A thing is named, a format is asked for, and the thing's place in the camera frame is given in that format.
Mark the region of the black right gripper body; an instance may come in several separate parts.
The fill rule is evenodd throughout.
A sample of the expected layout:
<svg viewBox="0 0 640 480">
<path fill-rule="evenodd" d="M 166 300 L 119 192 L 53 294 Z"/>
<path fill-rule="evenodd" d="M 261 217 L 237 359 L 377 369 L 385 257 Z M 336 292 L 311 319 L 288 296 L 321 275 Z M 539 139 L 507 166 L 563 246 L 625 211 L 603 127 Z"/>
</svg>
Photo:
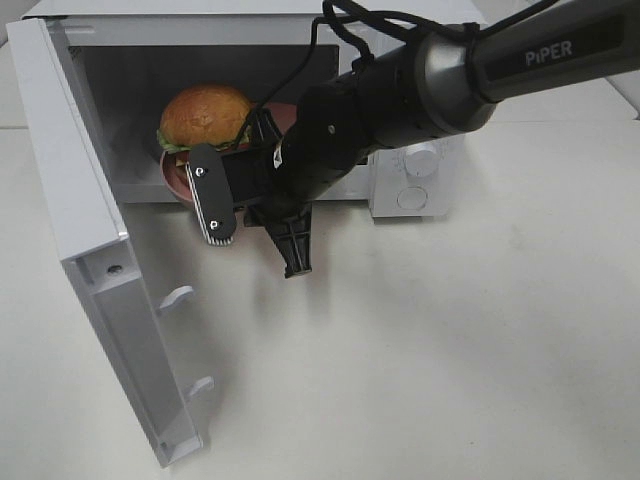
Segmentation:
<svg viewBox="0 0 640 480">
<path fill-rule="evenodd" d="M 321 84 L 301 97 L 296 120 L 277 143 L 249 157 L 223 157 L 227 196 L 219 207 L 228 219 L 236 206 L 260 206 L 282 218 L 324 194 L 368 155 L 369 135 L 357 89 Z"/>
</svg>

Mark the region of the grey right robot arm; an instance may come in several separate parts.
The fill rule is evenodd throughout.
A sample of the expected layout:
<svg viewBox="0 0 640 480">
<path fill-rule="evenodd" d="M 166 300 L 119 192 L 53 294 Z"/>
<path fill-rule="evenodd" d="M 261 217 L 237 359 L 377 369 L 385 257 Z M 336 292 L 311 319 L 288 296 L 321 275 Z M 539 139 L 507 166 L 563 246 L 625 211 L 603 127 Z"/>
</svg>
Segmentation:
<svg viewBox="0 0 640 480">
<path fill-rule="evenodd" d="M 487 28 L 326 1 L 321 20 L 359 56 L 303 94 L 238 198 L 287 276 L 310 270 L 313 200 L 368 155 L 469 133 L 503 100 L 639 66 L 635 1 L 541 1 Z"/>
</svg>

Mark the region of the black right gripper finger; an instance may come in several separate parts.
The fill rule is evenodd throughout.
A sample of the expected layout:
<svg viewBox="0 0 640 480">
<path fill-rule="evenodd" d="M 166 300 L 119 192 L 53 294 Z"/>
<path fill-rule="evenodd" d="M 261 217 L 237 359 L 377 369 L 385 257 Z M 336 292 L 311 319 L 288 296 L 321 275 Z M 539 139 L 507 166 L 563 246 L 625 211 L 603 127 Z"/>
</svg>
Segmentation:
<svg viewBox="0 0 640 480">
<path fill-rule="evenodd" d="M 274 147 L 283 136 L 272 111 L 268 108 L 255 108 L 251 113 L 249 126 L 250 149 Z"/>
<path fill-rule="evenodd" d="M 311 266 L 312 205 L 304 204 L 295 215 L 268 219 L 264 225 L 285 262 L 284 276 L 291 278 L 312 271 Z"/>
</svg>

